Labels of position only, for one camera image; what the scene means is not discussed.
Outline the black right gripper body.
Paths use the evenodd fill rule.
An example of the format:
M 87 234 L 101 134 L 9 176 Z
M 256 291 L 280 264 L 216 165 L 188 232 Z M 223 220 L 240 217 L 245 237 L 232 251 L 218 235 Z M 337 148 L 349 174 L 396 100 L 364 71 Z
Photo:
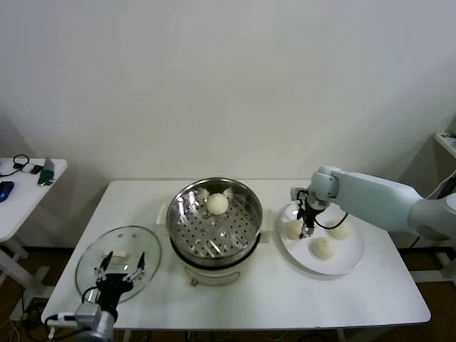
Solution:
M 301 205 L 301 216 L 306 229 L 314 229 L 317 214 L 319 214 L 319 211 L 315 210 L 305 199 Z

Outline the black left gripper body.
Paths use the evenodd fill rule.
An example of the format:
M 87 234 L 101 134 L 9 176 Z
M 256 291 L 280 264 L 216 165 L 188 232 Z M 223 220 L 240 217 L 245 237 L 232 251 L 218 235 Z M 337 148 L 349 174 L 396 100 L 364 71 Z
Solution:
M 102 310 L 117 308 L 122 295 L 124 274 L 106 274 L 104 279 L 96 281 L 99 297 L 97 303 Z

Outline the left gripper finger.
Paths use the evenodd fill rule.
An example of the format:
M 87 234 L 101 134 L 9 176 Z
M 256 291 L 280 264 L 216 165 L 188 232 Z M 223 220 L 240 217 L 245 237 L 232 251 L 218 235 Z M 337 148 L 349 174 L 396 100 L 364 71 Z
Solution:
M 145 274 L 145 252 L 143 252 L 139 258 L 137 269 L 127 276 L 125 276 L 125 281 L 132 284 L 137 284 L 142 280 Z
M 110 264 L 110 261 L 113 257 L 113 251 L 109 252 L 105 257 L 103 257 L 102 262 L 98 267 L 94 268 L 94 275 L 96 281 L 106 280 L 106 270 Z

